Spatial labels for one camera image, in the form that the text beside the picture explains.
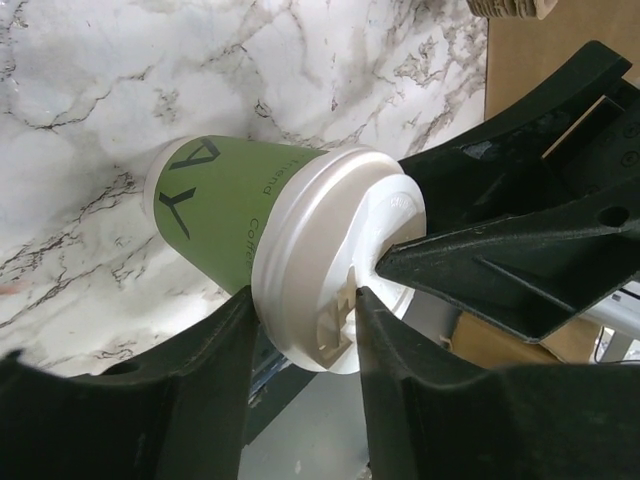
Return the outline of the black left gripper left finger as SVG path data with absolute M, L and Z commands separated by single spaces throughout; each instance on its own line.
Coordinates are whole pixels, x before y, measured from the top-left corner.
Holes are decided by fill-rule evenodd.
M 1 361 L 5 479 L 233 479 L 258 321 L 249 289 L 98 375 Z

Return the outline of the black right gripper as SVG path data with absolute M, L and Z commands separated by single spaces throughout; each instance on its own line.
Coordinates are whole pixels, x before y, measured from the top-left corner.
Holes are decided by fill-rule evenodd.
M 639 271 L 639 86 L 620 79 L 631 66 L 589 41 L 503 112 L 401 160 L 429 232 L 449 232 L 391 247 L 377 273 L 529 343 L 629 283 Z M 541 197 L 574 201 L 457 230 L 534 211 Z

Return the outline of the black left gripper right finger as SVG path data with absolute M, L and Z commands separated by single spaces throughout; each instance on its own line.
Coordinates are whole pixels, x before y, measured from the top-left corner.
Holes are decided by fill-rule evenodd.
M 356 294 L 370 469 L 376 479 L 635 479 L 635 365 L 487 370 Z

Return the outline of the white plastic cup lid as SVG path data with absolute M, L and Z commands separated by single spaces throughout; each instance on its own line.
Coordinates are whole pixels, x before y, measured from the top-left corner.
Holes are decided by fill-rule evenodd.
M 302 369 L 359 371 L 356 291 L 370 288 L 403 317 L 413 288 L 375 267 L 391 246 L 426 232 L 422 193 L 392 157 L 347 146 L 311 160 L 277 197 L 253 263 L 252 297 L 268 338 Z

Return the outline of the green paper coffee cup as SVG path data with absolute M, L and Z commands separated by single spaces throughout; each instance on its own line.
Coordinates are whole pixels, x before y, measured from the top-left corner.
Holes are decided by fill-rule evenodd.
M 320 151 L 204 135 L 169 142 L 144 199 L 162 239 L 229 294 L 248 285 L 260 238 L 288 181 Z

